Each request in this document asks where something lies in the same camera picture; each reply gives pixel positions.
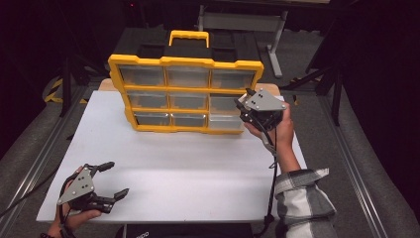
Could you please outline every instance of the yellow storage organizer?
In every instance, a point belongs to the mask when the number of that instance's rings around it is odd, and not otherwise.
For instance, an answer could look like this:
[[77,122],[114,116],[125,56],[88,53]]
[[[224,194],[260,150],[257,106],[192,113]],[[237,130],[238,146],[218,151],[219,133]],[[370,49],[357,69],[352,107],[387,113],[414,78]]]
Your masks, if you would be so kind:
[[126,29],[108,62],[138,131],[241,133],[234,98],[263,74],[250,33]]

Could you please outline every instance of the plaid shirt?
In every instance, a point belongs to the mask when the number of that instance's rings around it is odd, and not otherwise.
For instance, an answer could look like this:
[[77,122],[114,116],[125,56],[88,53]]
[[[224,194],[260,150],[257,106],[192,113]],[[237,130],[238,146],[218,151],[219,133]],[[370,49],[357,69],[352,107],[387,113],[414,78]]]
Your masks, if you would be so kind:
[[329,173],[325,170],[300,170],[277,177],[275,198],[280,220],[277,237],[337,237],[333,227],[336,208],[316,181]]

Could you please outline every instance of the plastic drawer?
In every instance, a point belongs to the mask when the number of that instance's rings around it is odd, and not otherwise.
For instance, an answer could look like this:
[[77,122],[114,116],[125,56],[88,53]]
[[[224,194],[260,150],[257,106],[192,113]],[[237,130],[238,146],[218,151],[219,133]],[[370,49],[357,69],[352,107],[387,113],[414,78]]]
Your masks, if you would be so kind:
[[164,91],[127,91],[132,107],[167,108]]
[[135,112],[134,115],[139,125],[168,126],[170,123],[170,117],[167,113]]
[[194,66],[167,66],[169,86],[208,87],[209,69]]
[[210,130],[243,131],[244,122],[236,115],[210,114]]
[[207,93],[171,92],[169,94],[170,108],[207,109]]
[[177,127],[204,127],[206,125],[206,115],[172,113],[172,123]]
[[213,69],[212,88],[251,87],[255,72],[252,70]]
[[163,67],[119,65],[125,84],[164,86]]
[[210,113],[239,115],[241,112],[236,107],[234,99],[238,99],[241,96],[239,94],[210,94]]

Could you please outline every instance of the white table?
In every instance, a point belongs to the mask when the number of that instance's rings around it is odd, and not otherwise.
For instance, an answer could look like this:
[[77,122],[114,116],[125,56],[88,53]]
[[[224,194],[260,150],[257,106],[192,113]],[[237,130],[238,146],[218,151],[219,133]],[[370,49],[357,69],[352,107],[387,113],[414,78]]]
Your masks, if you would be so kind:
[[[306,168],[296,139],[293,149]],[[272,156],[248,131],[137,132],[126,120],[119,92],[95,91],[37,220],[53,221],[62,183],[75,169],[106,162],[115,167],[96,174],[96,193],[112,197],[123,188],[130,191],[110,214],[92,222],[252,222],[266,213]]]

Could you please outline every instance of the carrying handle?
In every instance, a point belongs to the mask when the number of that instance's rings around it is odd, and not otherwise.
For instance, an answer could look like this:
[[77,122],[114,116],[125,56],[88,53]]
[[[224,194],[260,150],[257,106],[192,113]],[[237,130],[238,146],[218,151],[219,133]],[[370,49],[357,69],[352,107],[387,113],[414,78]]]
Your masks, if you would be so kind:
[[206,48],[210,47],[209,33],[207,32],[171,31],[170,39],[169,39],[169,46],[172,46],[172,41],[174,38],[206,40]]

